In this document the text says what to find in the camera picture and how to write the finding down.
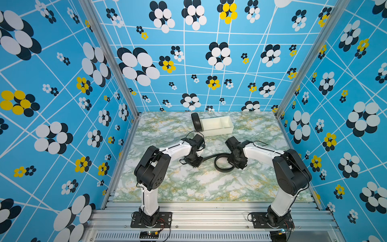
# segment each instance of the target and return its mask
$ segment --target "blue patterned wall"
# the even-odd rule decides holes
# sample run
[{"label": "blue patterned wall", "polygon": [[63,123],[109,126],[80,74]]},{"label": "blue patterned wall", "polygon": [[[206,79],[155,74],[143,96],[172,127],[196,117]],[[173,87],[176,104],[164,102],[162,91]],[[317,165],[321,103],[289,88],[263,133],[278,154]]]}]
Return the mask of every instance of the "blue patterned wall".
[{"label": "blue patterned wall", "polygon": [[140,112],[271,111],[336,0],[93,3]]},{"label": "blue patterned wall", "polygon": [[0,10],[0,241],[78,241],[132,116],[77,0]]},{"label": "blue patterned wall", "polygon": [[385,2],[350,1],[281,116],[346,241],[387,241]]}]

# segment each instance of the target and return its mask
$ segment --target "black mounting plate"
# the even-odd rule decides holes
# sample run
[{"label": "black mounting plate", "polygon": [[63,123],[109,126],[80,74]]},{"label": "black mounting plate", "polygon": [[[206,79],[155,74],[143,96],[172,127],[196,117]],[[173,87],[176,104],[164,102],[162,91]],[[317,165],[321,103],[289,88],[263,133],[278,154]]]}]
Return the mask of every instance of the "black mounting plate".
[{"label": "black mounting plate", "polygon": [[[159,216],[157,219],[162,218],[165,221],[164,228],[170,228],[172,222],[172,212],[159,212]],[[132,223],[130,224],[131,228],[150,228],[147,227],[143,220],[141,219],[141,214],[139,212],[133,213]],[[157,223],[152,228],[161,228],[161,223]]]},{"label": "black mounting plate", "polygon": [[[251,213],[251,220],[253,221],[254,228],[273,228],[267,224],[266,214],[267,214],[267,212]],[[280,228],[292,228],[293,225],[290,221],[291,221],[291,215],[289,213],[288,215],[285,216],[285,219],[282,221],[282,223],[280,224],[278,229],[280,229]]]}]

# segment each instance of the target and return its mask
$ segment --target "white plastic tray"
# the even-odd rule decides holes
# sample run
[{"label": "white plastic tray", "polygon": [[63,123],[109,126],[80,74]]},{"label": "white plastic tray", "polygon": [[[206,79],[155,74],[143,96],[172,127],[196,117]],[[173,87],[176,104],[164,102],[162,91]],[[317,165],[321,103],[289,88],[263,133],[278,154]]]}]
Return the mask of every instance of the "white plastic tray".
[{"label": "white plastic tray", "polygon": [[203,129],[201,133],[205,137],[231,134],[234,130],[230,116],[200,119],[200,124]]}]

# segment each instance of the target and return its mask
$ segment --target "black ring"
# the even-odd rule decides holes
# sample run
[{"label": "black ring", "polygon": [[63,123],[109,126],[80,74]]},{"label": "black ring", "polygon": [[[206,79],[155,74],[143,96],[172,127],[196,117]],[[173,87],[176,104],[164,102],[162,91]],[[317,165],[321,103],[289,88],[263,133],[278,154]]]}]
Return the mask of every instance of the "black ring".
[{"label": "black ring", "polygon": [[216,164],[216,161],[219,159],[219,158],[228,158],[230,156],[230,154],[220,154],[220,155],[218,155],[216,158],[215,158],[215,160],[214,160],[214,166],[215,166],[215,169],[217,169],[218,171],[220,171],[220,172],[223,172],[223,173],[226,173],[226,172],[230,172],[230,171],[232,171],[235,167],[234,166],[232,166],[232,167],[230,167],[230,168],[226,168],[226,169],[222,169],[222,168],[220,168],[219,166],[217,166],[217,164]]},{"label": "black ring", "polygon": [[197,113],[192,113],[191,118],[192,118],[192,122],[193,122],[193,126],[195,127],[195,130],[199,132],[203,131],[202,125],[200,124],[199,115]]}]

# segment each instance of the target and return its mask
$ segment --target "green marble pattern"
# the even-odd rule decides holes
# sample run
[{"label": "green marble pattern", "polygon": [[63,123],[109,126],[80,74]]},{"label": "green marble pattern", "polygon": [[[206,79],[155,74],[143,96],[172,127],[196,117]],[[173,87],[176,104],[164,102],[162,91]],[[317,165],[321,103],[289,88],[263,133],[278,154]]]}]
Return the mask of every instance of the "green marble pattern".
[{"label": "green marble pattern", "polygon": [[[224,143],[235,136],[240,142],[260,140],[269,148],[286,150],[289,147],[272,112],[198,112],[200,118],[230,116],[234,124],[232,134],[205,137],[202,157],[227,152]],[[121,175],[114,202],[141,201],[136,188],[134,169],[150,145],[166,147],[179,142],[194,130],[191,112],[144,112],[141,115],[126,164]],[[221,173],[214,168],[214,159],[198,168],[170,163],[166,178],[159,187],[158,201],[260,201],[271,202],[278,190],[274,169],[256,160],[249,160],[243,170]],[[308,190],[297,201],[312,201]]]}]

